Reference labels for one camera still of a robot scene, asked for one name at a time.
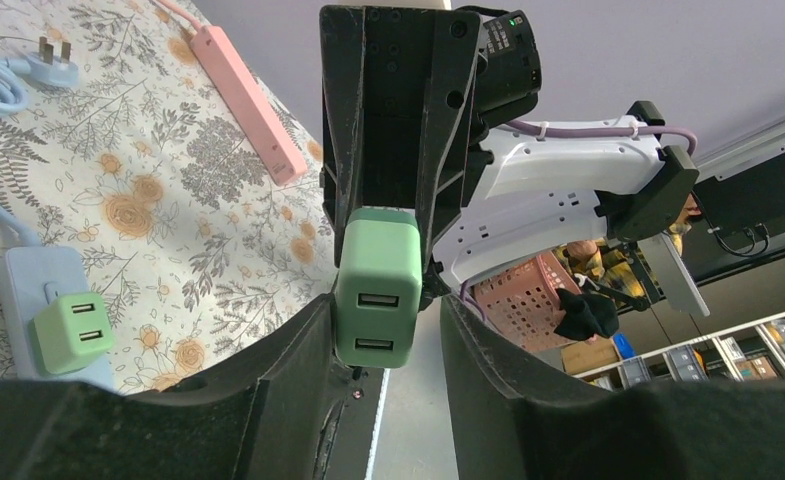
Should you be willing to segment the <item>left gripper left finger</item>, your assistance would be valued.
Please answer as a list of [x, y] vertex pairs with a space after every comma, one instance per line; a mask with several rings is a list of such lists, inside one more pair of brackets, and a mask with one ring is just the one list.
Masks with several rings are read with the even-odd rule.
[[0, 479], [319, 479], [332, 297], [163, 391], [0, 380]]

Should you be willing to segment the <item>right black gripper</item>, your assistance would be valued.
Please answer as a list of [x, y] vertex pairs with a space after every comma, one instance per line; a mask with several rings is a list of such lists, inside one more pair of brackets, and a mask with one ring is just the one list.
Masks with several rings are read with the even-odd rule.
[[338, 249], [358, 203], [363, 156], [363, 204], [415, 207], [422, 263], [430, 263], [436, 239], [460, 214], [481, 24], [462, 10], [370, 7], [365, 24], [362, 7], [321, 9]]

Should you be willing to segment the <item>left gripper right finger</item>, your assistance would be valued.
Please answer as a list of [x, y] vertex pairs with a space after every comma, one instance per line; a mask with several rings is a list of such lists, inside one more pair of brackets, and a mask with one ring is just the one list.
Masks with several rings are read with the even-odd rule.
[[611, 392], [528, 354], [456, 296], [440, 328], [462, 479], [785, 479], [785, 381]]

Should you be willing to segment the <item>green plug cube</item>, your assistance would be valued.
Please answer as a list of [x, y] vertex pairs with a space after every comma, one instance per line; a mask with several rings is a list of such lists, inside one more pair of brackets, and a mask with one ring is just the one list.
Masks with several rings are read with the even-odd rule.
[[48, 305], [32, 320], [39, 372], [53, 376], [83, 370], [115, 345], [103, 297], [93, 291], [46, 291]]
[[345, 228], [335, 298], [335, 351], [344, 364], [399, 368], [412, 348], [422, 294], [415, 217], [359, 208]]

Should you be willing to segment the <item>green plug cube bottom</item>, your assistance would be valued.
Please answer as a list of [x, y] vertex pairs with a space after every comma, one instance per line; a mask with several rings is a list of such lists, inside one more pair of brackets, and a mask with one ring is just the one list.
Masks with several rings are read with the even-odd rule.
[[93, 291], [46, 291], [48, 305], [32, 320], [39, 372], [53, 376], [83, 370], [115, 345], [103, 297]]

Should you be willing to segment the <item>blue power strip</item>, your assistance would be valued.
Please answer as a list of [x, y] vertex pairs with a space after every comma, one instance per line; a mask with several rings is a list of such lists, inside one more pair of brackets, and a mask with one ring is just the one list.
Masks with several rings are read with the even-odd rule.
[[[0, 58], [0, 116], [27, 108], [28, 94], [21, 83], [24, 78], [44, 86], [74, 86], [79, 79], [79, 69], [71, 60], [70, 43], [64, 41], [54, 46], [42, 37], [36, 52], [20, 58]], [[17, 378], [79, 381], [114, 391], [109, 352], [77, 372], [59, 376], [39, 372], [32, 320], [48, 305], [46, 291], [92, 291], [80, 253], [68, 246], [43, 244], [35, 230], [1, 204], [0, 227], [15, 241], [0, 259], [0, 301]]]

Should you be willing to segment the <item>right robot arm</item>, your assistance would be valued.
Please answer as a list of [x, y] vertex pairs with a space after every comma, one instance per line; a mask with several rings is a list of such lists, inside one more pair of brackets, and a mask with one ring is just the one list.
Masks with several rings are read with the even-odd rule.
[[323, 208], [340, 271], [402, 261], [442, 296], [578, 240], [661, 234], [698, 172], [649, 102], [526, 123], [542, 84], [522, 11], [327, 5]]

